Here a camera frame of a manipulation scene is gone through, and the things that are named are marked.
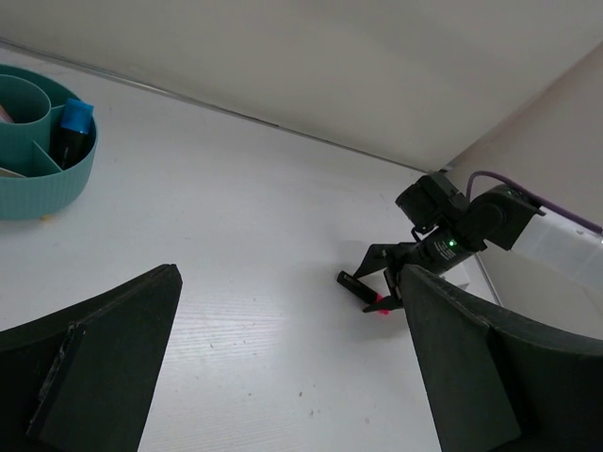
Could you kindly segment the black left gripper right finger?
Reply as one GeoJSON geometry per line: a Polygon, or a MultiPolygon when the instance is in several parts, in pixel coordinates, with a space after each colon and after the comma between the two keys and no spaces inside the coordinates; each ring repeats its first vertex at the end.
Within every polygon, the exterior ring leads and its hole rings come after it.
{"type": "Polygon", "coordinates": [[[399,286],[444,451],[599,451],[602,342],[475,297],[419,266],[399,286]]]}

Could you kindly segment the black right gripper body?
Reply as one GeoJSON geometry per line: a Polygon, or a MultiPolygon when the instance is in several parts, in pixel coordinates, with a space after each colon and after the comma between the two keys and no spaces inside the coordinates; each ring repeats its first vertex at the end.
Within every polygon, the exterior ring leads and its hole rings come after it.
{"type": "Polygon", "coordinates": [[[420,266],[440,276],[482,250],[484,240],[465,242],[448,234],[436,234],[419,242],[391,246],[384,252],[385,268],[397,275],[405,266],[420,266]]]}

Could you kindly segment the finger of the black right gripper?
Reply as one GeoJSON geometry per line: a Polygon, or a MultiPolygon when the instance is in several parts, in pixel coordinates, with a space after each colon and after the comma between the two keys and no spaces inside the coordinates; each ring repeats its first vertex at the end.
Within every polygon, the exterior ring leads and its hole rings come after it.
{"type": "Polygon", "coordinates": [[[375,300],[371,303],[369,303],[364,309],[363,312],[365,314],[368,313],[374,313],[374,312],[391,312],[391,311],[395,311],[398,309],[402,309],[403,308],[403,302],[394,297],[394,296],[387,296],[387,297],[381,297],[378,296],[375,298],[375,300]]]}
{"type": "Polygon", "coordinates": [[[400,244],[372,244],[353,274],[356,279],[371,275],[387,268],[399,270],[400,244]]]}

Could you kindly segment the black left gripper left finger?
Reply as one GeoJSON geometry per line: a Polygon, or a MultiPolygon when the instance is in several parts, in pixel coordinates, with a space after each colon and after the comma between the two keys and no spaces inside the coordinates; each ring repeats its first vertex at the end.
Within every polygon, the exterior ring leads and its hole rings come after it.
{"type": "Polygon", "coordinates": [[[181,290],[161,265],[2,331],[2,450],[138,450],[181,290]]]}

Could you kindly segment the pink cap black highlighter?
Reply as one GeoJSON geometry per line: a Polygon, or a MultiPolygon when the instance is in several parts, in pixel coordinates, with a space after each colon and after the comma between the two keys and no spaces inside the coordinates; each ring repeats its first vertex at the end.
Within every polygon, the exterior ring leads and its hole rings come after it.
{"type": "MultiPolygon", "coordinates": [[[[369,303],[373,302],[376,297],[378,297],[378,296],[382,297],[382,295],[380,293],[376,292],[375,290],[373,290],[372,288],[370,288],[363,282],[358,281],[356,278],[353,278],[349,273],[347,273],[345,271],[340,271],[338,273],[338,275],[336,277],[336,281],[342,287],[344,287],[346,290],[348,290],[350,293],[352,293],[355,297],[357,297],[360,301],[362,301],[364,303],[365,307],[369,303]]],[[[389,314],[390,312],[374,312],[374,313],[389,314]]]]}

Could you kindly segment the blue cap black highlighter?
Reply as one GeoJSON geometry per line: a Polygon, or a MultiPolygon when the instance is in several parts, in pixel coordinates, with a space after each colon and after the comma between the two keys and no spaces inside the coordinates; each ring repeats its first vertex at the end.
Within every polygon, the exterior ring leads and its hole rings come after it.
{"type": "Polygon", "coordinates": [[[93,109],[80,100],[67,100],[51,147],[51,156],[62,170],[73,167],[83,158],[93,109]]]}

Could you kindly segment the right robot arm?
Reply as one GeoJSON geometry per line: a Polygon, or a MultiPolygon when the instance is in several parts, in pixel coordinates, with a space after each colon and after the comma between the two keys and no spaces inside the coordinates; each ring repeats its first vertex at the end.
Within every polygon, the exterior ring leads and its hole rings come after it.
{"type": "Polygon", "coordinates": [[[371,245],[357,270],[340,272],[337,282],[366,305],[366,312],[390,312],[404,306],[406,266],[441,276],[493,244],[602,290],[601,226],[504,176],[482,175],[498,184],[477,197],[440,172],[420,177],[396,199],[413,224],[413,241],[371,245]]]}

